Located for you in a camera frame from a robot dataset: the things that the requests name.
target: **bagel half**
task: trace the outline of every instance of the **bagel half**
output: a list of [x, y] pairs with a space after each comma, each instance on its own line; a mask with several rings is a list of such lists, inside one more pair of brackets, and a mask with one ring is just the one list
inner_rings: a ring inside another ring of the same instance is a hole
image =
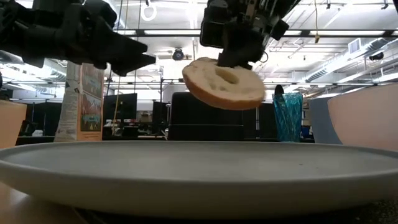
[[182, 70], [189, 91], [200, 101], [225, 110], [249, 110], [265, 97], [262, 80], [242, 67], [219, 67], [217, 60], [199, 58]]

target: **gray plate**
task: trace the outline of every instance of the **gray plate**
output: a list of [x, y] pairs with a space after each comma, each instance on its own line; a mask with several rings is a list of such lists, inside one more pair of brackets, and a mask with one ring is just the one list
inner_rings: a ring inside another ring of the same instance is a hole
[[398, 191], [398, 153], [268, 142], [73, 142], [0, 151], [0, 180], [53, 202], [174, 218], [324, 212]]

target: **pink bowl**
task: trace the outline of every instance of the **pink bowl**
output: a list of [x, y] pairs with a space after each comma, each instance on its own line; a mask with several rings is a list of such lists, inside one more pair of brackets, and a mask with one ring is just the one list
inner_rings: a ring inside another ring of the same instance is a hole
[[398, 150], [398, 84], [339, 95], [328, 107], [344, 145]]

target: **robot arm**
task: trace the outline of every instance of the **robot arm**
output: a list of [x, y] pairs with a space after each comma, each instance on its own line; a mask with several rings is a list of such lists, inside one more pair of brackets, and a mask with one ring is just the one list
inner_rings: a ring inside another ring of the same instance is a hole
[[110, 63], [121, 76], [155, 63], [142, 54], [145, 44], [112, 31], [117, 16], [102, 0], [34, 0], [35, 6], [0, 0], [0, 50], [40, 68], [46, 57], [99, 69]]
[[200, 43], [223, 49], [218, 65], [242, 66], [261, 59], [270, 37], [279, 40], [289, 28], [282, 18], [300, 0], [209, 0]]

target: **blue glass vase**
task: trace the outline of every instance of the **blue glass vase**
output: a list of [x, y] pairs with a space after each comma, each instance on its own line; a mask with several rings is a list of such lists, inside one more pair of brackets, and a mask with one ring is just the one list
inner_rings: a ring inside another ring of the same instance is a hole
[[303, 95], [286, 93], [274, 95], [278, 141], [300, 142]]

